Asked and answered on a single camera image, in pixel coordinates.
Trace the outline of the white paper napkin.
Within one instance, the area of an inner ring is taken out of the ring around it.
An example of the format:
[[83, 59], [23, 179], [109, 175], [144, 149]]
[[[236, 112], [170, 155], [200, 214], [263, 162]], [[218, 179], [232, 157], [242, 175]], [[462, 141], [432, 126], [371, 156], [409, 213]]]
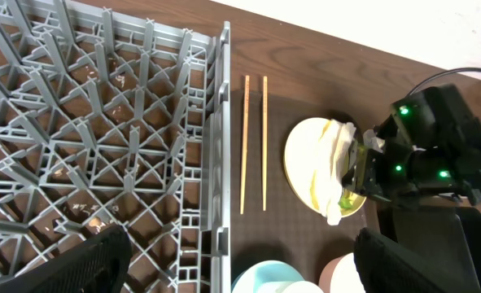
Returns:
[[355, 132], [353, 123], [330, 120], [317, 141], [310, 192], [315, 207], [329, 225], [338, 225], [341, 221], [341, 177]]

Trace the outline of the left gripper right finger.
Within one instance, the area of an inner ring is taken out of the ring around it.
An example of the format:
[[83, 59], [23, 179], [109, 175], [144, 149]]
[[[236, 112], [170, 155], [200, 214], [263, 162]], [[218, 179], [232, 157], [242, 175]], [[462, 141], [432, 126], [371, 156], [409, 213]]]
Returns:
[[360, 230], [354, 243], [354, 263], [367, 293], [459, 293], [479, 292], [431, 267], [420, 256], [368, 228]]

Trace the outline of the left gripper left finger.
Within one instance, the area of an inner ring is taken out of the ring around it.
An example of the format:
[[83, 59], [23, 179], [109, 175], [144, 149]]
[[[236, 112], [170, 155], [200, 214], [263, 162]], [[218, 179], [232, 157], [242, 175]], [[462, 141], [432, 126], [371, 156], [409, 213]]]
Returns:
[[0, 293], [119, 293], [132, 248], [120, 226], [109, 227], [53, 260], [0, 282]]

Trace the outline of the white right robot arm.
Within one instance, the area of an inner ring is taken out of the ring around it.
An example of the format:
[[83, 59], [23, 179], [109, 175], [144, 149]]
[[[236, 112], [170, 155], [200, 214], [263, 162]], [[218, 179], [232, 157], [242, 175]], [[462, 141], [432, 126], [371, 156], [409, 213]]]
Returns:
[[396, 101], [371, 133], [383, 144], [358, 144], [344, 188], [401, 208], [436, 195], [481, 203], [481, 122], [455, 85]]

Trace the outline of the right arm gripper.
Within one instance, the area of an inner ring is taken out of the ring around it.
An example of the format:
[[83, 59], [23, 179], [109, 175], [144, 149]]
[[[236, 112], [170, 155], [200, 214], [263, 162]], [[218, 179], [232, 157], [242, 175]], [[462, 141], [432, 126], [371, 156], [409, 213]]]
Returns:
[[417, 207], [422, 197], [409, 178], [413, 148], [399, 134], [393, 118], [357, 133], [348, 151], [343, 188], [394, 207]]

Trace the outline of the wooden chopstick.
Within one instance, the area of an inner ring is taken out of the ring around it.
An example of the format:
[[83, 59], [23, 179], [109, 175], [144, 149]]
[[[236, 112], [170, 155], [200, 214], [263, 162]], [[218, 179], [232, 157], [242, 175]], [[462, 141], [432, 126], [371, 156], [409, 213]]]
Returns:
[[263, 76], [262, 94], [262, 207], [267, 207], [267, 169], [268, 169], [268, 77]]
[[241, 186], [240, 186], [240, 214], [244, 214], [246, 174], [247, 174], [247, 152], [248, 152], [248, 120], [249, 120], [249, 94], [250, 77], [245, 76], [243, 96], [243, 136], [242, 136], [242, 158], [241, 158]]

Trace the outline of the pink rice bowl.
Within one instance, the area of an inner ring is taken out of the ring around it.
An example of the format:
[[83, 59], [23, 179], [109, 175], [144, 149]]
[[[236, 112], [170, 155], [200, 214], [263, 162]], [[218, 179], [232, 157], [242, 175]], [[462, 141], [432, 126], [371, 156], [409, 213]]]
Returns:
[[330, 261], [321, 272], [318, 286], [325, 293], [365, 293], [354, 254], [351, 252]]

